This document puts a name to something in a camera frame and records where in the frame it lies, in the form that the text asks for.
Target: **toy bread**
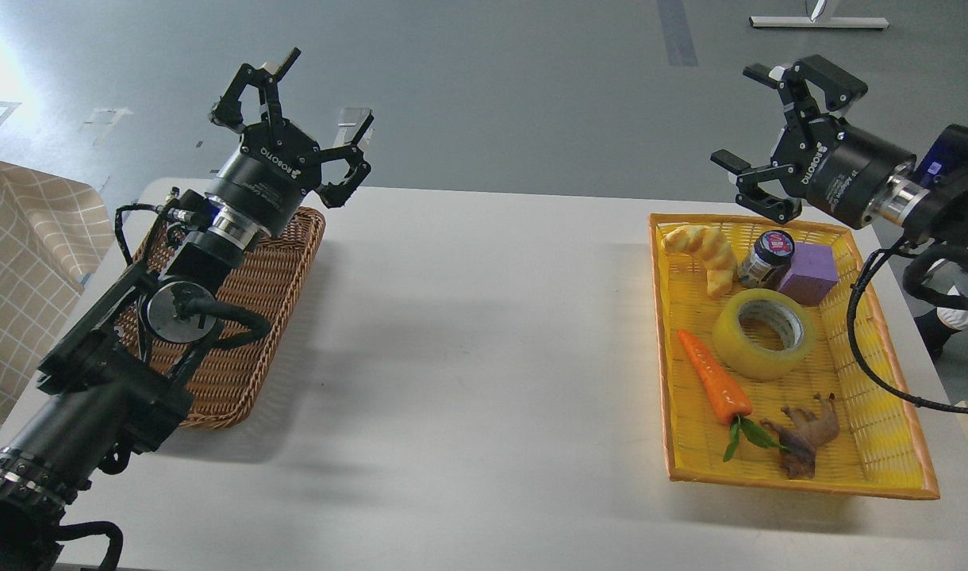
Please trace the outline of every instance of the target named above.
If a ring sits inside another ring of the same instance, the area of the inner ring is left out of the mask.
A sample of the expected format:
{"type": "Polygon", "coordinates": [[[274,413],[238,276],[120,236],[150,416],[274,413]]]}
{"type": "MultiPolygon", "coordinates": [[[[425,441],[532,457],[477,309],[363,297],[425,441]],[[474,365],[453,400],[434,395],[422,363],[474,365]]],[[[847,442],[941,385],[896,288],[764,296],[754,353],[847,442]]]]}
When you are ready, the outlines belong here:
{"type": "Polygon", "coordinates": [[[669,254],[683,252],[701,261],[706,268],[706,295],[716,300],[730,292],[738,270],[738,259],[719,228],[683,225],[669,232],[662,242],[669,254]]]}

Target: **yellow plastic basket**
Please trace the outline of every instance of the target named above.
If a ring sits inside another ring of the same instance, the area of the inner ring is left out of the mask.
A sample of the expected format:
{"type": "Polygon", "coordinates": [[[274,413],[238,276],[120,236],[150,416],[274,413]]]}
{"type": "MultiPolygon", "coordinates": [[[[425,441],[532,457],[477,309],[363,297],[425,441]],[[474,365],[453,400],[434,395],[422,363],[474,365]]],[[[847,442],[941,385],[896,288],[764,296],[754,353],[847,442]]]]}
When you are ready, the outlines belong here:
{"type": "MultiPolygon", "coordinates": [[[[664,449],[672,481],[910,500],[939,498],[935,471],[915,411],[876,386],[857,365],[847,344],[847,299],[862,267],[849,228],[804,221],[778,227],[760,217],[651,214],[650,231],[664,449]],[[734,289],[719,300],[706,297],[701,264],[687,254],[667,254],[661,248],[664,235],[681,224],[720,228],[738,260],[745,257],[760,234],[775,228],[782,228],[797,242],[832,247],[839,283],[818,307],[806,308],[819,332],[806,360],[777,381],[754,381],[731,371],[752,401],[755,412],[751,418],[756,422],[768,418],[791,427],[782,406],[801,406],[818,413],[813,395],[836,395],[840,434],[819,449],[812,480],[789,480],[779,464],[777,449],[758,448],[748,441],[742,441],[730,462],[723,462],[728,429],[713,415],[702,382],[678,341],[677,329],[686,329],[712,346],[710,332],[716,316],[743,288],[735,283],[734,289]]],[[[871,288],[858,307],[855,333],[873,370],[906,390],[871,288]]]]}

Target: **robotic arm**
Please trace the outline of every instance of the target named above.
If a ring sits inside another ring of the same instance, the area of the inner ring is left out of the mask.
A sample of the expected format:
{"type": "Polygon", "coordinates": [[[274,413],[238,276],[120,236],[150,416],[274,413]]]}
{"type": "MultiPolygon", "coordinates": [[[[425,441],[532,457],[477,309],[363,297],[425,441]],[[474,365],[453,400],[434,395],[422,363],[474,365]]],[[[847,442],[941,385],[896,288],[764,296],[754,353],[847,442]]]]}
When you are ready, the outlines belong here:
{"type": "MultiPolygon", "coordinates": [[[[867,93],[868,86],[824,57],[809,56],[774,69],[756,64],[746,67],[744,74],[778,92],[786,122],[770,165],[753,167],[724,149],[710,156],[731,173],[738,188],[735,202],[778,224],[798,217],[802,200],[855,230],[885,218],[902,227],[904,235],[884,251],[879,265],[893,255],[912,257],[904,273],[906,293],[937,307],[968,312],[968,128],[947,127],[916,165],[911,152],[847,123],[843,114],[867,93]],[[809,83],[822,89],[830,113],[820,111],[809,83]],[[781,183],[786,197],[759,187],[774,180],[781,183]],[[906,253],[930,240],[923,252],[906,253]],[[930,268],[940,260],[959,267],[959,295],[939,293],[926,285],[930,268]]],[[[878,270],[873,260],[866,264],[855,289],[864,290],[878,270]]],[[[851,324],[857,297],[851,300],[849,329],[851,349],[856,351],[851,324]]],[[[859,358],[859,364],[871,373],[864,358],[859,358]]],[[[883,384],[874,374],[869,376],[883,384]]],[[[897,396],[942,411],[968,413],[968,409],[932,404],[905,393],[897,396]]]]}
{"type": "Polygon", "coordinates": [[[309,192],[334,209],[371,172],[357,144],[371,126],[371,112],[349,142],[328,149],[282,115],[278,81],[299,55],[295,48],[276,70],[241,65],[209,113],[214,124],[240,134],[236,151],[204,196],[187,191],[157,207],[142,258],[132,263],[125,249],[129,267],[43,358],[38,388],[52,398],[0,451],[0,570],[48,570],[60,553],[57,542],[86,535],[107,535],[110,549],[100,569],[117,566],[117,525],[60,525],[67,504],[89,490],[97,467],[120,473],[132,452],[154,451],[173,433],[193,402],[184,386],[209,351],[240,347],[269,332],[262,316],[216,300],[245,253],[263,236],[280,234],[309,192]],[[240,112],[248,86],[258,88],[262,108],[252,125],[244,125],[240,112]],[[338,184],[322,182],[322,163],[339,159],[349,165],[346,176],[338,184]],[[157,274],[147,260],[164,221],[182,225],[186,237],[157,274]],[[115,328],[128,308],[138,315],[143,341],[137,355],[122,346],[115,328]],[[220,339],[228,319],[248,331],[220,339]],[[164,374],[149,366],[152,336],[184,346],[164,374]]]}

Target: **tape roll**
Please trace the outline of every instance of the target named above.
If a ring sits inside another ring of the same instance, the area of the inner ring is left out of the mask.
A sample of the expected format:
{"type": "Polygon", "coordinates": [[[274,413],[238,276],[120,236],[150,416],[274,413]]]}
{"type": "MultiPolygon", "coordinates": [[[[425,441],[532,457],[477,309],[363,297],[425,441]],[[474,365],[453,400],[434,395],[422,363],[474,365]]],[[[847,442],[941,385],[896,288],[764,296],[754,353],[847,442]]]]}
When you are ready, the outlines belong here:
{"type": "Polygon", "coordinates": [[[735,371],[764,381],[791,372],[815,346],[815,328],[797,302],[772,289],[746,289],[731,297],[713,325],[713,347],[735,371]],[[784,348],[771,350],[742,329],[742,321],[763,322],[781,337],[784,348]]]}

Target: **purple sponge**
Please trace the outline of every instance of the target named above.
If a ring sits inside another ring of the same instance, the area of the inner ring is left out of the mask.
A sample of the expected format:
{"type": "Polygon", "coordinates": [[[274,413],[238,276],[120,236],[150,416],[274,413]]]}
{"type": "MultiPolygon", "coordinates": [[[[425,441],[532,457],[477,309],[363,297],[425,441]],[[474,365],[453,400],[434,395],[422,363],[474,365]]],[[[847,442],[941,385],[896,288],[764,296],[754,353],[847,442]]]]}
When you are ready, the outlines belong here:
{"type": "Polygon", "coordinates": [[[817,306],[838,280],[829,246],[798,242],[791,267],[778,282],[777,291],[803,306],[817,306]]]}

